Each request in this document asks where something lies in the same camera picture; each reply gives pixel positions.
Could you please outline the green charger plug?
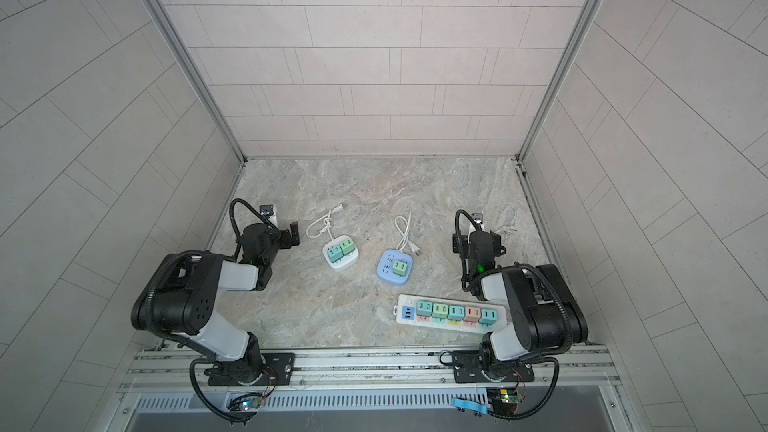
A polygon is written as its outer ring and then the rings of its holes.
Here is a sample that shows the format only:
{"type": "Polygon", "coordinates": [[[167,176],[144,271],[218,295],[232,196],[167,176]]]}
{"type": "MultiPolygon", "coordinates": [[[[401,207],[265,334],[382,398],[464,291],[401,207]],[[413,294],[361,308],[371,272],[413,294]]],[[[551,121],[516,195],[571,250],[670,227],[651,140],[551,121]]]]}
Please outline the green charger plug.
{"type": "Polygon", "coordinates": [[[432,305],[431,316],[433,318],[446,319],[448,317],[448,314],[449,314],[449,306],[447,304],[435,302],[432,305]]]}
{"type": "Polygon", "coordinates": [[[339,248],[344,256],[353,253],[356,250],[355,243],[352,239],[346,239],[339,244],[339,248]]]}
{"type": "Polygon", "coordinates": [[[404,261],[395,260],[391,265],[391,271],[395,276],[405,277],[409,273],[409,264],[404,261]]]}

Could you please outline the white square socket cube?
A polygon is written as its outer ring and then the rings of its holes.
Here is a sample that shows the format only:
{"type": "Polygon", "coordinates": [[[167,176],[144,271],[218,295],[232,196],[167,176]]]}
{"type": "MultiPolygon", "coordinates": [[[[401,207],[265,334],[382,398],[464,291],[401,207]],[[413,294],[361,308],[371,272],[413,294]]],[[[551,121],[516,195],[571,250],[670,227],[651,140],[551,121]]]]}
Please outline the white square socket cube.
{"type": "Polygon", "coordinates": [[[329,267],[337,272],[344,271],[359,260],[359,250],[348,235],[341,235],[323,246],[323,257],[329,267]]]}

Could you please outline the pink charger plug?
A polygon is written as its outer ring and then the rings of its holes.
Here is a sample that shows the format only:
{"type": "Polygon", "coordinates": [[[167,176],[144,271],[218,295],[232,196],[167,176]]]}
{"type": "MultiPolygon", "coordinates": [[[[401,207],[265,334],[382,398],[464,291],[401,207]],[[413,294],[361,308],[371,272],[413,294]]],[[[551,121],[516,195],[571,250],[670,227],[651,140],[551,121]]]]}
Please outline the pink charger plug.
{"type": "Polygon", "coordinates": [[[479,307],[467,306],[464,309],[464,318],[463,318],[463,320],[465,322],[477,323],[480,320],[481,317],[482,317],[482,312],[481,312],[481,309],[479,307]]]}

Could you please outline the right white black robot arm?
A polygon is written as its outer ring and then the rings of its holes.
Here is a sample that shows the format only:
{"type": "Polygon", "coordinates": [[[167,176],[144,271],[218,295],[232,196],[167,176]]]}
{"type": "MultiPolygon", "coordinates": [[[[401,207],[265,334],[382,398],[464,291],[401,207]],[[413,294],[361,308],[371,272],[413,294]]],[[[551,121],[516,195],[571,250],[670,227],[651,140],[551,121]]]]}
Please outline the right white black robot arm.
{"type": "Polygon", "coordinates": [[[495,259],[506,248],[494,232],[456,232],[452,246],[462,264],[463,290],[482,302],[504,302],[509,311],[508,323],[485,333],[476,352],[452,354],[459,383],[531,381],[526,367],[587,341],[586,318],[555,265],[498,266],[495,259]]]}

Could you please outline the teal charger plug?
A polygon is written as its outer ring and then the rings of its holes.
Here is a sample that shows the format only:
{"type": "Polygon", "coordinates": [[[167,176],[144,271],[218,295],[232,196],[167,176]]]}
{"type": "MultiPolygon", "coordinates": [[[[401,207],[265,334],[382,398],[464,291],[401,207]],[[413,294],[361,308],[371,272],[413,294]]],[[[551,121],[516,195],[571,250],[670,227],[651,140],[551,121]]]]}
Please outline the teal charger plug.
{"type": "Polygon", "coordinates": [[[493,309],[482,309],[479,323],[484,326],[491,326],[498,320],[497,312],[493,309]]]}
{"type": "Polygon", "coordinates": [[[344,255],[342,254],[338,245],[330,247],[327,250],[327,258],[331,264],[340,261],[344,255]]]}
{"type": "Polygon", "coordinates": [[[465,308],[457,305],[450,305],[447,319],[450,321],[461,322],[465,318],[465,308]]]}
{"type": "Polygon", "coordinates": [[[419,317],[431,317],[433,314],[433,303],[430,301],[418,301],[416,305],[416,315],[419,317]]]}

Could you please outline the white multicolour power strip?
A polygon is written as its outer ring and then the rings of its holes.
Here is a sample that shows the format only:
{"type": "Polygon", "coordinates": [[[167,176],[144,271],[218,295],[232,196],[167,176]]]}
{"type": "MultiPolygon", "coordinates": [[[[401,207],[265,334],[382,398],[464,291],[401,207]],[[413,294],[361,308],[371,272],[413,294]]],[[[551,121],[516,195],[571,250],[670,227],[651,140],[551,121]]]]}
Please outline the white multicolour power strip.
{"type": "Polygon", "coordinates": [[[420,295],[400,294],[398,301],[393,309],[396,322],[403,326],[424,327],[430,329],[447,330],[451,332],[486,334],[504,329],[509,324],[507,309],[500,304],[487,302],[469,302],[458,301],[445,298],[434,298],[420,295]],[[466,308],[467,306],[479,307],[482,309],[493,309],[497,312],[498,320],[491,326],[484,326],[479,323],[469,323],[464,320],[461,322],[450,321],[446,319],[437,319],[431,317],[419,317],[416,315],[416,305],[418,301],[430,301],[433,304],[443,303],[457,305],[466,308]]]}

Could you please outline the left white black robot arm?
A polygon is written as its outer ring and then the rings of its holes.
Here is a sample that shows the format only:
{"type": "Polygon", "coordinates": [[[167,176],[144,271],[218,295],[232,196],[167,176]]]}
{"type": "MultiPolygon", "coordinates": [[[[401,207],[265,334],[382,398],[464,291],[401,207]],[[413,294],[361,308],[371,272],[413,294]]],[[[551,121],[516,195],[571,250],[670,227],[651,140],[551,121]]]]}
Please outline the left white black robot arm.
{"type": "Polygon", "coordinates": [[[256,336],[235,327],[215,310],[221,291],[266,288],[280,250],[300,244],[298,224],[247,226],[237,240],[242,259],[188,250],[167,255],[131,311],[132,326],[203,354],[212,363],[211,385],[250,385],[265,375],[256,336]]]}

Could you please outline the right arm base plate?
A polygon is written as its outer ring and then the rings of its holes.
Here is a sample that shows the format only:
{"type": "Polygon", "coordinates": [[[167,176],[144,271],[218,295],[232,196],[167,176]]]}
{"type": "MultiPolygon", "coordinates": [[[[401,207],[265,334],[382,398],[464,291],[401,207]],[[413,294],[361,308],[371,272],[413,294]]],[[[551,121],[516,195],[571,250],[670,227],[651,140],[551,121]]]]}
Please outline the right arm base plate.
{"type": "Polygon", "coordinates": [[[530,383],[535,380],[531,367],[520,361],[498,361],[492,355],[475,350],[454,350],[447,353],[448,359],[440,361],[451,369],[457,384],[517,382],[530,383]]]}

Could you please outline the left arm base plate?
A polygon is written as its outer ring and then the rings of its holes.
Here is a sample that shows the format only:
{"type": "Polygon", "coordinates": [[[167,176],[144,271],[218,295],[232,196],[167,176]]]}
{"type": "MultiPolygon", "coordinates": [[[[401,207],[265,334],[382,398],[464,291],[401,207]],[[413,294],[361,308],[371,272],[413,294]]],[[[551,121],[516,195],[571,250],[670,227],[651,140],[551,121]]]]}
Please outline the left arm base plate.
{"type": "Polygon", "coordinates": [[[235,361],[216,361],[204,370],[208,386],[288,385],[293,373],[294,353],[246,354],[235,361]]]}

